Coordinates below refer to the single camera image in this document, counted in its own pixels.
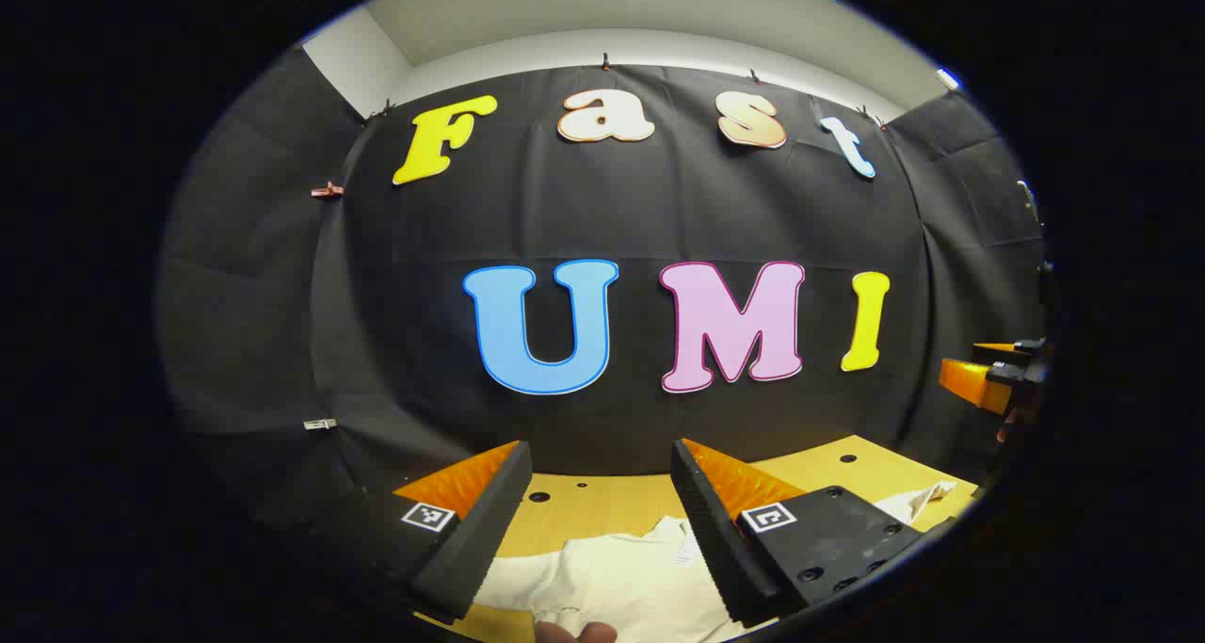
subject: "white cloth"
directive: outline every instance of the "white cloth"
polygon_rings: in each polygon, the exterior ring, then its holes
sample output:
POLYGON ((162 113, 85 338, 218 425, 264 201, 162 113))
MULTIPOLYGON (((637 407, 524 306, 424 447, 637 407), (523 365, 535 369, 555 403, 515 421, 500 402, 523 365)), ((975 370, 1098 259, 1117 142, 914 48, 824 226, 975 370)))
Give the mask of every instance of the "white cloth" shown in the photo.
POLYGON ((875 507, 894 515, 895 520, 903 524, 913 524, 916 519, 921 518, 921 512, 924 511, 925 505, 933 502, 934 500, 941 500, 950 494, 956 485, 958 484, 942 480, 941 483, 929 485, 929 488, 924 490, 893 494, 893 496, 878 502, 875 507))
MULTIPOLYGON (((953 485, 897 494, 876 506, 911 524, 953 485)), ((592 621, 606 623, 619 631, 616 643, 719 643, 777 621, 752 629, 731 621, 690 523, 671 515, 643 537, 570 539, 552 554, 494 559, 475 602, 528 610, 574 636, 592 621)))

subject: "yellow letter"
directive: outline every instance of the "yellow letter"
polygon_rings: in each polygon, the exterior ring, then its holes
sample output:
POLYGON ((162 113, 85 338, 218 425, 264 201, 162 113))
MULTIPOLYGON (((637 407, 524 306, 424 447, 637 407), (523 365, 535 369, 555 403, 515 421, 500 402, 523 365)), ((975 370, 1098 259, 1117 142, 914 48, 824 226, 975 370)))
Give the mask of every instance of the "yellow letter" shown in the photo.
POLYGON ((565 99, 565 108, 574 108, 560 117, 557 131, 572 141, 599 141, 613 136, 621 141, 641 141, 653 134, 654 125, 645 119, 640 98, 621 89, 590 89, 565 99), (601 101, 602 106, 582 108, 601 101))
POLYGON ((719 131, 735 144, 778 149, 787 142, 787 131, 778 120, 770 117, 778 114, 778 110, 766 98, 745 93, 719 93, 716 95, 716 108, 723 114, 719 118, 719 131))
POLYGON ((865 271, 853 277, 853 291, 858 293, 858 317, 853 324, 853 342, 841 359, 841 368, 865 370, 878 361, 878 322, 883 313, 883 295, 892 287, 890 278, 878 271, 865 271))
POLYGON ((452 161, 447 155, 440 155, 443 142, 447 141, 452 149, 460 149, 472 134, 472 114, 493 114, 495 108, 498 108, 498 100, 487 94, 486 98, 470 99, 452 104, 452 106, 440 106, 415 116, 415 119, 411 120, 417 125, 415 138, 410 141, 410 153, 406 153, 406 161, 393 175, 393 183, 412 183, 415 179, 447 171, 452 161), (463 116, 448 123, 455 114, 463 116))

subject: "letter m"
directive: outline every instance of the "letter m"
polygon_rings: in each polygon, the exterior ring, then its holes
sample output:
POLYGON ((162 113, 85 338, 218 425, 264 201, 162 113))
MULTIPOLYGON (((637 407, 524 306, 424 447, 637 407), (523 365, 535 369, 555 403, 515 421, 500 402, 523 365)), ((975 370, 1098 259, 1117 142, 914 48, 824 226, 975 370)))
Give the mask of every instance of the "letter m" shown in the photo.
POLYGON ((804 367, 795 343, 804 269, 794 261, 762 266, 745 309, 736 308, 719 270, 706 261, 669 265, 660 282, 674 293, 677 317, 674 368, 662 378, 663 389, 684 394, 711 385, 712 372, 704 367, 705 343, 728 382, 741 376, 759 338, 758 359, 750 365, 751 378, 776 381, 804 367))

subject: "letter u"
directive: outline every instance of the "letter u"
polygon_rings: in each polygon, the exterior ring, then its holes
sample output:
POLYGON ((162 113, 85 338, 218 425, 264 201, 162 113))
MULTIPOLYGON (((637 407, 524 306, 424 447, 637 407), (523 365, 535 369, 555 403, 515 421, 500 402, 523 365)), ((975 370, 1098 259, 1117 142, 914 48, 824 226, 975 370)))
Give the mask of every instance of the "letter u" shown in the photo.
POLYGON ((570 394, 592 384, 611 354, 606 288, 619 278, 607 260, 575 260, 557 266, 552 278, 569 288, 574 313, 574 352, 547 364, 531 356, 527 343, 523 295, 535 285, 524 266, 489 266, 464 278, 477 309, 477 347, 489 377, 521 394, 570 394))

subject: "black fabric backdrop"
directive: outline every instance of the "black fabric backdrop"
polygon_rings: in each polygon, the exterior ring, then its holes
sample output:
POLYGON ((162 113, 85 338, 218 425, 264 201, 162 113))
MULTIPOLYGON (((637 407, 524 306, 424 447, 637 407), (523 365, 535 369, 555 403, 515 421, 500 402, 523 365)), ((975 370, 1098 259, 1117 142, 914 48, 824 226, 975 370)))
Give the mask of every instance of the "black fabric backdrop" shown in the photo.
MULTIPOLYGON (((161 330, 187 429, 265 523, 300 520, 351 485, 394 484, 512 438, 531 443, 537 472, 622 476, 665 472, 672 438, 760 460, 859 433, 974 480, 995 423, 936 384, 941 356, 1041 335, 1041 244, 1016 184, 1023 175, 958 94, 882 131, 845 106, 750 78, 565 67, 404 104, 352 144, 346 106, 293 55, 240 104, 182 185, 161 330), (308 93, 283 98, 270 87, 277 82, 308 93), (594 88, 636 94, 653 136, 564 141, 562 100, 594 88), (729 89, 774 102, 787 144, 723 138, 713 100, 729 89), (451 167, 395 188, 411 119, 482 94, 499 107, 476 117, 468 144, 445 151, 451 167), (277 111, 300 120, 276 124, 292 137, 286 146, 246 132, 261 136, 272 124, 245 128, 240 114, 277 111), (874 179, 856 175, 822 131, 827 116, 859 136, 874 179), (331 175, 347 196, 311 200, 306 190, 331 175), (572 350, 571 318, 552 270, 584 256, 619 265, 609 288, 606 372, 568 395, 496 384, 480 360, 464 275, 487 265, 534 270, 529 346, 562 359, 572 350), (743 305, 760 266, 778 260, 806 271, 803 372, 687 395, 662 390, 675 320, 659 271, 713 261, 743 305), (881 356, 845 373, 851 279, 865 270, 892 279, 881 356), (304 431, 302 420, 321 417, 339 427, 304 431)), ((710 352, 707 361, 716 368, 710 352)))

